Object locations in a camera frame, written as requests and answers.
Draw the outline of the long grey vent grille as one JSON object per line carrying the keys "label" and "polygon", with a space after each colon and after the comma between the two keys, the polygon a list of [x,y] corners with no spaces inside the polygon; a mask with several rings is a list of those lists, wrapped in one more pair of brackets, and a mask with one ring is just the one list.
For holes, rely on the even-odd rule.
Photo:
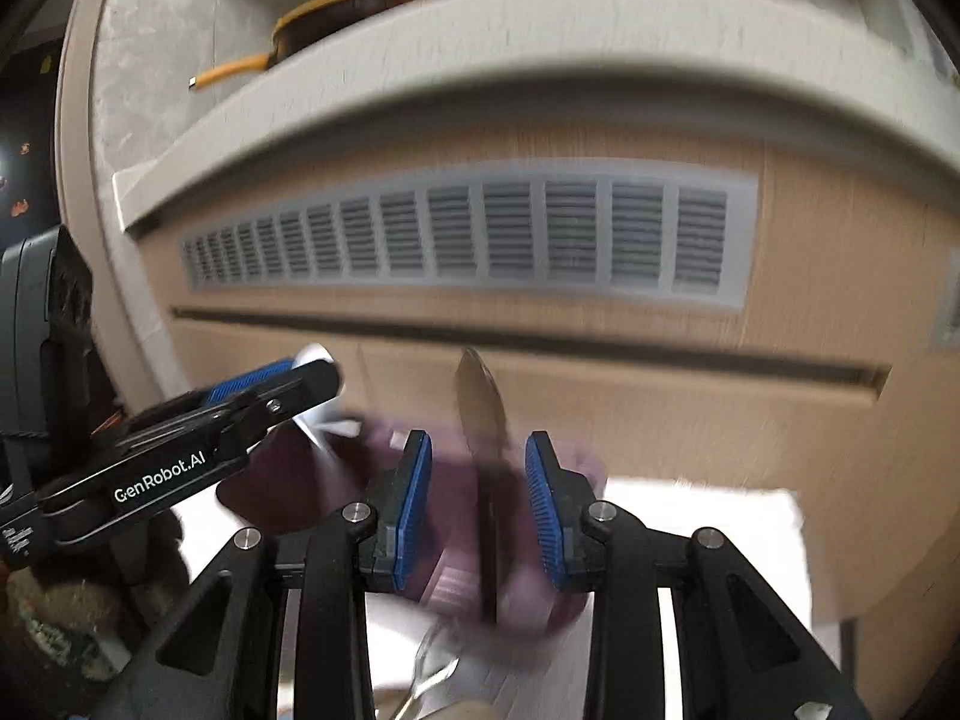
{"label": "long grey vent grille", "polygon": [[402,171],[189,229],[190,288],[425,286],[742,309],[760,181],[646,160]]}

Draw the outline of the yellow frying pan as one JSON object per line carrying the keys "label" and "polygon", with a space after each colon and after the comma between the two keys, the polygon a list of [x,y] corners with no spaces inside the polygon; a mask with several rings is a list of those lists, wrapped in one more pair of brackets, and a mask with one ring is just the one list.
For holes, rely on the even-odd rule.
{"label": "yellow frying pan", "polygon": [[231,76],[270,70],[325,37],[412,2],[416,0],[309,0],[277,21],[272,31],[272,48],[268,52],[247,55],[197,73],[190,78],[189,89],[199,91]]}

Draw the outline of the steel smiley-handle spoon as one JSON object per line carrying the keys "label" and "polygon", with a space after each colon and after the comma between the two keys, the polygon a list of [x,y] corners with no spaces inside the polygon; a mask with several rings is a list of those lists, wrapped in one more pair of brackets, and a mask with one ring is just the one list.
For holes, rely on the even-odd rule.
{"label": "steel smiley-handle spoon", "polygon": [[421,699],[432,689],[446,683],[455,673],[462,655],[462,632],[457,622],[438,621],[423,635],[415,661],[409,689],[391,713],[391,720],[413,718]]}

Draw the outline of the white textured table cloth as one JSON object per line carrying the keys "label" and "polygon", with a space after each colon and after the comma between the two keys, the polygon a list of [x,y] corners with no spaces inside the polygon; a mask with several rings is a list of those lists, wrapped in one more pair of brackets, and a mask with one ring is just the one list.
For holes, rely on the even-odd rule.
{"label": "white textured table cloth", "polygon": [[[686,483],[613,478],[605,486],[613,504],[648,527],[688,536],[716,527],[732,539],[770,580],[800,622],[812,621],[812,590],[802,538],[802,512],[788,491],[739,491]],[[427,655],[438,668],[460,658],[448,681],[421,699],[418,715],[460,700],[485,702],[501,718],[578,718],[586,695],[592,634],[592,596],[574,598],[573,617],[556,632],[545,631],[550,613],[563,605],[544,574],[539,556],[518,557],[503,592],[506,608],[519,616],[519,632],[487,629],[473,619],[478,589],[475,530],[464,527],[457,541],[428,559],[421,601],[392,595],[366,600],[371,681],[377,713],[389,710],[410,686],[415,655],[427,634],[438,635]]]}

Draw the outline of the purple plastic utensil caddy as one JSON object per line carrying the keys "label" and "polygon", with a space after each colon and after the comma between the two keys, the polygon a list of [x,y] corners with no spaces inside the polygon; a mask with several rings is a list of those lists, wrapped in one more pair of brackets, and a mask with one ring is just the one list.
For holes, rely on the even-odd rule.
{"label": "purple plastic utensil caddy", "polygon": [[[407,431],[390,422],[371,421],[351,436],[322,433],[316,440],[288,422],[263,439],[244,470],[218,484],[218,502],[269,535],[309,530],[364,497],[379,475],[402,460],[405,444]],[[433,613],[478,626],[477,468],[466,439],[452,429],[431,433],[431,451],[415,562],[400,594]],[[550,582],[537,543],[523,447],[510,445],[505,459],[491,493],[498,535],[494,625],[514,639],[545,639],[583,614],[586,597],[558,592]]]}

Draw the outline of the small grey vent grille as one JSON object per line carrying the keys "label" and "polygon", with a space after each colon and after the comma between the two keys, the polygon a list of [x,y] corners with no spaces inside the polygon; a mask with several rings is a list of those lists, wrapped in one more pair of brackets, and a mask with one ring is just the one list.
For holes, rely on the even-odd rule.
{"label": "small grey vent grille", "polygon": [[931,330],[931,346],[935,349],[957,349],[960,344],[960,250],[952,249],[947,268],[946,286],[942,289],[939,307]]}

